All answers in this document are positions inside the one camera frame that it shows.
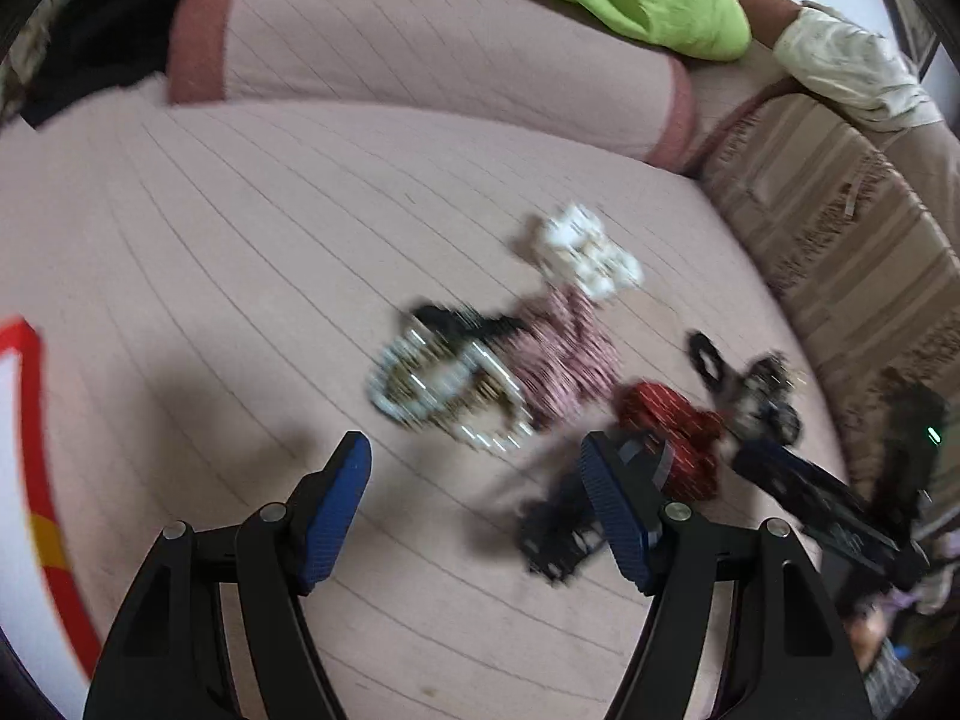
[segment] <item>black cloth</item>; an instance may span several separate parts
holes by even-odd
[[[54,24],[21,116],[38,127],[67,105],[166,67],[179,0],[72,0]]]

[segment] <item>silver rivet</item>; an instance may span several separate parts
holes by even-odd
[[[167,541],[176,541],[184,533],[186,533],[186,523],[181,522],[179,519],[176,522],[171,522],[163,529],[163,537]]]
[[[790,535],[790,526],[779,517],[771,517],[767,520],[767,530],[777,538]]]
[[[260,519],[264,522],[280,522],[287,515],[287,508],[282,503],[268,503],[260,510]]]
[[[671,501],[664,507],[664,514],[674,522],[686,522],[693,512],[690,512],[690,507],[687,504]]]

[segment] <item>pink scrunchie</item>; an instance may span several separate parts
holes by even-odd
[[[506,338],[503,357],[523,385],[536,428],[574,418],[584,402],[611,398],[620,357],[587,295],[573,285],[551,287],[519,313],[529,330]]]

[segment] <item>blue gripper pad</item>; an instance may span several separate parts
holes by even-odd
[[[643,590],[650,579],[645,528],[632,515],[620,485],[589,438],[580,444],[577,466],[620,573]]]
[[[371,469],[371,447],[366,436],[358,437],[306,532],[306,556],[299,579],[309,592],[328,578],[344,545]]]

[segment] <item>white cloth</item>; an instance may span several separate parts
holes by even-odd
[[[534,254],[547,281],[575,284],[591,300],[643,283],[637,258],[611,241],[597,215],[582,205],[570,205],[541,225]]]
[[[800,10],[774,45],[791,76],[865,129],[893,132],[943,120],[893,41],[820,7]]]

